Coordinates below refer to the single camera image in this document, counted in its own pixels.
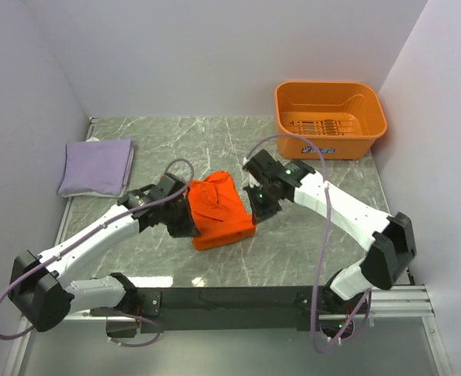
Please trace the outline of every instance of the blue label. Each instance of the blue label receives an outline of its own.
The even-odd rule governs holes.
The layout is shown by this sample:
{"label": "blue label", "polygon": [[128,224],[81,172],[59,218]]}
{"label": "blue label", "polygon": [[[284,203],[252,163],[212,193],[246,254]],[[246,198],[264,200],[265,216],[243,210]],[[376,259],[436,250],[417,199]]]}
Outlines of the blue label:
{"label": "blue label", "polygon": [[[334,154],[335,149],[319,149],[321,150],[321,153],[323,154]],[[302,154],[306,153],[315,153],[315,151],[312,149],[311,146],[303,146],[303,149],[301,149]]]}

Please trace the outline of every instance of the purple cloth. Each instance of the purple cloth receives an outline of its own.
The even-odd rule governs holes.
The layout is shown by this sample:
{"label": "purple cloth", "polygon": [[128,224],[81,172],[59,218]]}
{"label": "purple cloth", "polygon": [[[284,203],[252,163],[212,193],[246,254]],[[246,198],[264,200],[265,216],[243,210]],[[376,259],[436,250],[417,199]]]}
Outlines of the purple cloth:
{"label": "purple cloth", "polygon": [[67,166],[58,194],[118,196],[128,183],[132,139],[67,144]]}

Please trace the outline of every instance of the white wall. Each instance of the white wall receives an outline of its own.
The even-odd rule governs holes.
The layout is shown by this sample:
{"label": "white wall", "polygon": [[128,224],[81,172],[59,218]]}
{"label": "white wall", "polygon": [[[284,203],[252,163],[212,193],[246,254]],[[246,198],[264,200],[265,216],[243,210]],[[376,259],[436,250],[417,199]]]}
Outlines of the white wall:
{"label": "white wall", "polygon": [[426,0],[24,0],[94,116],[272,114],[289,79],[379,89]]}
{"label": "white wall", "polygon": [[461,1],[430,0],[380,91],[376,162],[391,209],[414,224],[427,284],[461,375]]}
{"label": "white wall", "polygon": [[[82,139],[86,124],[25,5],[0,1],[0,292],[19,252],[54,242],[63,212],[56,189],[65,144]],[[0,330],[13,333],[19,317],[4,304]],[[0,341],[0,373],[10,346]]]}

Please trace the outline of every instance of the folded orange cloth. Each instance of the folded orange cloth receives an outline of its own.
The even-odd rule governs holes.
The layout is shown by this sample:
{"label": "folded orange cloth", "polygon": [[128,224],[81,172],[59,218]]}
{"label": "folded orange cloth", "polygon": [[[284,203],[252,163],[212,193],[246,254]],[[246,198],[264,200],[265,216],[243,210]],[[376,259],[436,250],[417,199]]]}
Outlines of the folded orange cloth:
{"label": "folded orange cloth", "polygon": [[200,232],[192,240],[197,251],[235,243],[256,232],[252,215],[240,200],[227,171],[213,172],[204,181],[190,185],[189,203],[192,217]]}

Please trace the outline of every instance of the orange basket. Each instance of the orange basket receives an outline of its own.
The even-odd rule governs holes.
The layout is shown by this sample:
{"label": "orange basket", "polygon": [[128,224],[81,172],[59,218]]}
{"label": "orange basket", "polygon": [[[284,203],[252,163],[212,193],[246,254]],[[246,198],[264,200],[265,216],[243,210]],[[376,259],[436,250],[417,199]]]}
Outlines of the orange basket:
{"label": "orange basket", "polygon": [[[276,89],[278,133],[310,139],[325,159],[359,159],[387,130],[376,93],[354,82],[288,81]],[[307,143],[277,139],[287,159],[319,159]]]}

